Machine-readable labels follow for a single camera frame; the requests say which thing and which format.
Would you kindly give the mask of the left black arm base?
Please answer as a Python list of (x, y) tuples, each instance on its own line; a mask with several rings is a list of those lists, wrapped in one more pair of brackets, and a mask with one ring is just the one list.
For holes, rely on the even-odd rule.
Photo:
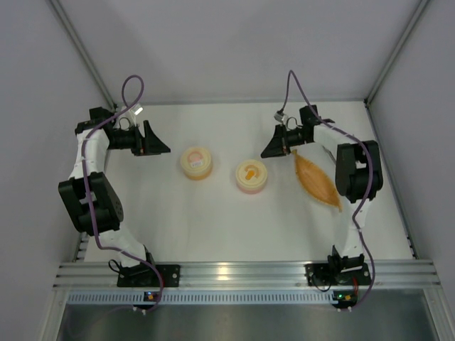
[[(156, 270), (164, 288), (178, 288), (181, 277), (181, 266), (178, 264), (158, 264)], [(149, 266), (140, 264), (130, 268), (121, 268), (117, 277), (120, 288), (159, 287), (160, 281), (156, 272)]]

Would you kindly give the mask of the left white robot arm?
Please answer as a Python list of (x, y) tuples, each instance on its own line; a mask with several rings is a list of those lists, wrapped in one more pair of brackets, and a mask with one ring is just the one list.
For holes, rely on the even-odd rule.
[(95, 107), (89, 114), (89, 120), (75, 128), (75, 165), (69, 178), (59, 183), (59, 195), (76, 230), (93, 237), (99, 249), (117, 253), (109, 267), (117, 273), (119, 287), (159, 287), (163, 279), (150, 251), (122, 226), (123, 206), (105, 175), (105, 163), (111, 150), (155, 156), (170, 148), (148, 121), (123, 129), (119, 118), (107, 109)]

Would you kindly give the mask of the cream lid orange handle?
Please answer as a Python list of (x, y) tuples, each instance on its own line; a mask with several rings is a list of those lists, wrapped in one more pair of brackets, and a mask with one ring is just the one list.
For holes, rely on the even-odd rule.
[(266, 166), (255, 159), (241, 162), (235, 170), (236, 183), (256, 185), (267, 182), (268, 172)]

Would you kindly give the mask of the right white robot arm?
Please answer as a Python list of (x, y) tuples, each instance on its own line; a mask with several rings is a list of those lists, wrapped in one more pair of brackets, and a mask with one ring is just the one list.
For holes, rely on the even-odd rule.
[[(322, 119), (315, 105), (299, 110), (300, 124), (288, 127), (290, 117), (283, 110), (274, 115), (278, 122), (262, 158), (292, 155), (296, 178), (304, 191), (319, 203), (336, 208), (350, 220), (344, 224), (345, 246), (334, 244), (322, 266), (309, 272), (312, 286), (345, 283), (370, 284), (374, 267), (365, 263), (372, 256), (363, 236), (365, 218), (371, 202), (383, 187), (379, 146), (376, 141), (361, 141), (337, 127), (331, 119)], [(332, 158), (332, 178), (313, 161), (301, 156), (297, 147), (318, 144)]]

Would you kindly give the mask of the cream lid pink handle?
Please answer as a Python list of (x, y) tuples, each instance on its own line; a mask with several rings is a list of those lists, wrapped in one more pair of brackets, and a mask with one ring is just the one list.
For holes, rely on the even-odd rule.
[(206, 168), (212, 165), (212, 156), (208, 149), (200, 146), (187, 148), (181, 155), (182, 168)]

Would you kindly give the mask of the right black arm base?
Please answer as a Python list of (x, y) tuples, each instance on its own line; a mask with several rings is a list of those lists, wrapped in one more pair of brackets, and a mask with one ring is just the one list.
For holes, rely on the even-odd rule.
[(331, 269), (328, 263), (312, 263), (304, 266), (310, 286), (352, 286), (353, 280), (359, 286), (371, 284), (370, 270), (366, 263), (347, 269)]

